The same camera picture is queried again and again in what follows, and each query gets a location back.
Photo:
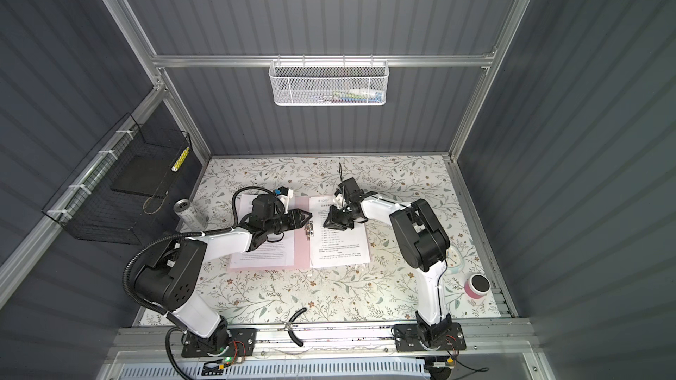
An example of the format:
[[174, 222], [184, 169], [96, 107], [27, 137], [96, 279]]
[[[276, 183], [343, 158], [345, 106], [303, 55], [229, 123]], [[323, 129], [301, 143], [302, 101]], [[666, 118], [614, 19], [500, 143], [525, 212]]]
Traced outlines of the metal folder clip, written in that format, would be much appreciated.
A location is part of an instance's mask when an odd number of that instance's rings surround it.
[[312, 239], [313, 235], [314, 235], [313, 222], [309, 222], [309, 223], [305, 226], [304, 232], [305, 232], [305, 234], [306, 234], [306, 239], [307, 239], [308, 241], [310, 241], [310, 240]]

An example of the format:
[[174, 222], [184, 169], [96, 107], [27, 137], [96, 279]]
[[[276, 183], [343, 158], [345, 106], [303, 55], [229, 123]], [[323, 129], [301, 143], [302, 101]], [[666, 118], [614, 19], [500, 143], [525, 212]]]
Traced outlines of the pink file folder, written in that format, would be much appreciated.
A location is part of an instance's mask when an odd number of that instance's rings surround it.
[[[268, 192], [266, 189], [261, 188], [242, 188], [237, 191], [232, 198], [232, 207], [233, 207], [233, 216], [239, 228], [239, 223], [242, 221], [244, 216], [250, 213], [252, 210], [252, 202], [257, 195], [274, 195], [272, 192]], [[293, 202], [290, 203], [288, 211], [295, 209], [293, 207]], [[295, 263], [291, 267], [279, 268], [279, 269], [306, 269], [310, 267], [310, 246], [306, 244], [306, 234], [304, 229], [298, 230], [287, 230], [286, 232], [292, 232], [295, 239]]]

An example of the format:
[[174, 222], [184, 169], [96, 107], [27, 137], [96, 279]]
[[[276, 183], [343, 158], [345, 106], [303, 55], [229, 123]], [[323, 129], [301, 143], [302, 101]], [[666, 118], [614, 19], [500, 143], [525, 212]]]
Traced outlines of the printed white paper sheet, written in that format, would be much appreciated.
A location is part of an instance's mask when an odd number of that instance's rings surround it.
[[248, 253], [233, 254], [230, 271], [269, 270], [291, 267], [295, 263], [295, 239], [292, 232], [272, 234], [273, 242], [266, 241]]

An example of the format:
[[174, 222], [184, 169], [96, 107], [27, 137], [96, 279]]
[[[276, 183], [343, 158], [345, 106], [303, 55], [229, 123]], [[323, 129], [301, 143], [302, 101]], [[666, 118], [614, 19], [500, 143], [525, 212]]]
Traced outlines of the stack of printed papers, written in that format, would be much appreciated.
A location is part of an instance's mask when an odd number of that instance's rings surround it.
[[352, 230], [330, 230], [323, 226], [333, 199], [315, 196], [309, 199], [309, 211], [313, 214], [313, 234], [310, 237], [312, 268], [341, 267], [371, 262], [366, 229], [356, 224]]

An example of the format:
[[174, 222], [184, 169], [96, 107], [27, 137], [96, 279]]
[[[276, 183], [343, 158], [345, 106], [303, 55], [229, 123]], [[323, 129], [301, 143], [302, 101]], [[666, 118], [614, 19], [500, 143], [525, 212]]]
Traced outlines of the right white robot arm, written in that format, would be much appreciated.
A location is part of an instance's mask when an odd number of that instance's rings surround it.
[[344, 232], [372, 220], [392, 228], [401, 257], [415, 270], [419, 340], [427, 347], [442, 341], [452, 327], [442, 283], [451, 247], [445, 229], [424, 199], [393, 202], [363, 190], [353, 178], [342, 181], [334, 193], [324, 227]]

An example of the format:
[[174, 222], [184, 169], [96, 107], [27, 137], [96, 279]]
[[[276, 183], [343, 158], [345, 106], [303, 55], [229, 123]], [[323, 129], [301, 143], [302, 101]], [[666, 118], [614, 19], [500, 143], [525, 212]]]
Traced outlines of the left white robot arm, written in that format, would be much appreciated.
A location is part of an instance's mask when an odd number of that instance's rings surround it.
[[287, 188], [262, 188], [252, 211], [235, 225], [206, 232], [179, 232], [161, 237], [131, 258], [123, 271], [123, 289], [136, 304], [171, 321], [181, 331], [211, 341], [227, 342], [227, 322], [195, 291], [202, 264], [225, 256], [251, 253], [270, 236], [300, 230], [312, 220], [304, 209], [288, 209]]

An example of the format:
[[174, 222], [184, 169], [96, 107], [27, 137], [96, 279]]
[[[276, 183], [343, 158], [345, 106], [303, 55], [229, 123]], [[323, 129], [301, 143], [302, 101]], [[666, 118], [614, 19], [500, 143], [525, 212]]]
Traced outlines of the silver drink can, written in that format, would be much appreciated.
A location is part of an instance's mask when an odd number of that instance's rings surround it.
[[179, 219], [192, 232], [200, 232], [208, 226], [207, 216], [188, 199], [177, 201], [174, 204], [174, 213], [179, 216]]

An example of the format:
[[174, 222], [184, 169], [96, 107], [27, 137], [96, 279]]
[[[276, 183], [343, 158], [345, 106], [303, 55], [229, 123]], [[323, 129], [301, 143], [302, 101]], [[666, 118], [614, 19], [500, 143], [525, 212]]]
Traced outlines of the yellow marker pen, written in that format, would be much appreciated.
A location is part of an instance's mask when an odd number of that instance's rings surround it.
[[176, 158], [176, 160], [174, 161], [174, 163], [171, 167], [172, 172], [179, 172], [182, 165], [186, 161], [190, 151], [191, 151], [191, 148], [188, 146], [181, 152], [181, 154], [178, 156], [178, 158]]

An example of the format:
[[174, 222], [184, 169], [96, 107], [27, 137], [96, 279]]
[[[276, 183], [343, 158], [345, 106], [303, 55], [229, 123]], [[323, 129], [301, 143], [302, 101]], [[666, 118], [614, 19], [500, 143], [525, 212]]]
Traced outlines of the black notebook in basket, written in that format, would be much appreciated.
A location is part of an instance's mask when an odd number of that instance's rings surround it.
[[165, 158], [134, 156], [113, 181], [116, 193], [165, 198], [179, 172], [172, 172], [173, 161]]

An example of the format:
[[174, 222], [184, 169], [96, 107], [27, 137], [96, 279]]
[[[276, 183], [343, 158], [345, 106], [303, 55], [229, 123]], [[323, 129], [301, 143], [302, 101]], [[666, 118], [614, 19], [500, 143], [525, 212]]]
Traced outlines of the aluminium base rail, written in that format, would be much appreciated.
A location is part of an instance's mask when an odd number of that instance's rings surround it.
[[[299, 323], [292, 331], [304, 341], [295, 345], [282, 324], [253, 325], [255, 343], [246, 346], [252, 353], [246, 360], [343, 358], [394, 356], [395, 339], [392, 321]], [[461, 319], [467, 349], [462, 356], [480, 354], [523, 354], [541, 350], [533, 326], [527, 318]], [[167, 327], [122, 328], [114, 338], [106, 363], [142, 360], [166, 362]]]

